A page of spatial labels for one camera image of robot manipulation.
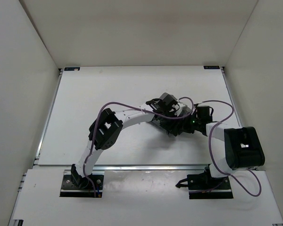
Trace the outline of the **grey pleated skirt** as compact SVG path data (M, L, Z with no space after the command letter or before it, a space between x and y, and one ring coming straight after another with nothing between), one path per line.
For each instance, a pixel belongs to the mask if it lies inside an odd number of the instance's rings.
M182 117L173 117L175 119L166 119L162 116L157 116L155 115L153 120L151 121L153 124L159 126L160 128L164 129L168 135L173 135L173 136L178 136L182 133L183 131L183 125L185 119L187 119L194 111L194 103L191 101L191 112L185 116Z

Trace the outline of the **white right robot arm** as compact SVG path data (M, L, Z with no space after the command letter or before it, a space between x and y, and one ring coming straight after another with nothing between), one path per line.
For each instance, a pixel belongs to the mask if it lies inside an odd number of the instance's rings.
M254 127L231 127L226 119L213 121L209 106L196 107L185 126L187 132L198 131L208 137L209 155L212 163L198 176L206 188L214 188L219 179L228 177L239 170L246 170L265 164L265 155ZM214 159L212 139L224 142L224 155Z

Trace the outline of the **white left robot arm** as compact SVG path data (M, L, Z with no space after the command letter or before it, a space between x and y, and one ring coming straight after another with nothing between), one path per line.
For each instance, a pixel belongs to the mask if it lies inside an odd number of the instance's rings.
M71 167L71 182L79 189L95 187L92 171L104 150L111 148L122 130L144 122L179 122L189 108L168 93L139 107L110 102L104 105L89 127L87 146L80 160Z

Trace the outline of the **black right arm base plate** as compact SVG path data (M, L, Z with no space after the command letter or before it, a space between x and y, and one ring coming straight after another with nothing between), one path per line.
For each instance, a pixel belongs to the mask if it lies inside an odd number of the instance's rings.
M229 178L213 178L206 171L200 174L188 174L175 187L188 188L190 200L233 199Z

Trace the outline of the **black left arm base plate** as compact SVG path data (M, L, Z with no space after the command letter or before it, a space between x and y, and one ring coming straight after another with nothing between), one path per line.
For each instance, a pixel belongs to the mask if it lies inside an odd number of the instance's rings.
M90 175L92 183L83 178L80 185L75 183L72 179L70 171L63 173L63 179L60 188L60 197L77 197L77 198L101 198L103 196L103 185L104 185L104 172Z

